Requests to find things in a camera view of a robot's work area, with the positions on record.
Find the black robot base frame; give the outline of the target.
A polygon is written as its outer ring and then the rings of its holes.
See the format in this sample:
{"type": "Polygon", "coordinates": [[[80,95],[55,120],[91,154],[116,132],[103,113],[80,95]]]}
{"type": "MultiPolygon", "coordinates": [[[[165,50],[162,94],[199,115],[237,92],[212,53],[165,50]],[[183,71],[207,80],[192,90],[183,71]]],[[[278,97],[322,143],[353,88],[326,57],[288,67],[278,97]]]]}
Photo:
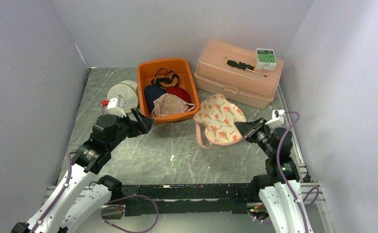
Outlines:
{"type": "Polygon", "coordinates": [[[123,207],[126,216],[149,214],[246,214],[262,203],[251,183],[123,185],[105,206],[123,207]]]}

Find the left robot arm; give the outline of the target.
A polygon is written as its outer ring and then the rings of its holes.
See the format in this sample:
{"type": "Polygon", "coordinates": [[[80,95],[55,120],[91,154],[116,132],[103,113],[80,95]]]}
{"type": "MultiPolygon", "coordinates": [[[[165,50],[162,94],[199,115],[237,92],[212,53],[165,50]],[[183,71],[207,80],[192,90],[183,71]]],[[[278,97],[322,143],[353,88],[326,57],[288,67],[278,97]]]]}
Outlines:
{"type": "Polygon", "coordinates": [[[92,127],[89,139],[67,155],[67,171],[42,207],[27,221],[19,222],[13,233],[72,233],[100,206],[122,199],[122,184],[111,177],[102,177],[80,201],[81,192],[111,159],[111,152],[126,138],[150,131],[154,119],[132,108],[129,116],[101,115],[92,127]]]}

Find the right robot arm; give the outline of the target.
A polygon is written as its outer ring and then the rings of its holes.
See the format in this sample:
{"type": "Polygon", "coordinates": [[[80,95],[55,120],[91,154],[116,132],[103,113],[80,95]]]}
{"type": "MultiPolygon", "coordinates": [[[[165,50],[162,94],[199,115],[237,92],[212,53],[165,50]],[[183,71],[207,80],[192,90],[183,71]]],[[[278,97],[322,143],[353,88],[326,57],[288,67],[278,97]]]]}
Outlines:
{"type": "Polygon", "coordinates": [[[236,122],[235,126],[247,142],[256,143],[267,156],[266,174],[255,176],[250,189],[251,197],[262,202],[267,215],[258,217],[251,209],[249,214],[261,223],[269,221],[277,233],[312,233],[299,172],[291,158],[291,127],[271,129],[263,118],[236,122]]]}

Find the floral mesh laundry bag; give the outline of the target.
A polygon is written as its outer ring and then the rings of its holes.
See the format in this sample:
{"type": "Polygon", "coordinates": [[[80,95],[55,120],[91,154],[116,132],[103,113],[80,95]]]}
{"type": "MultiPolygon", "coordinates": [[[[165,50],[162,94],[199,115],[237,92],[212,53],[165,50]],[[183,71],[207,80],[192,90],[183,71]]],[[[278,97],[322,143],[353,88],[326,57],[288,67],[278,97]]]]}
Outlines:
{"type": "Polygon", "coordinates": [[[214,94],[200,104],[194,115],[197,142],[208,149],[211,145],[230,146],[243,140],[235,122],[246,122],[242,110],[222,94],[214,94]]]}

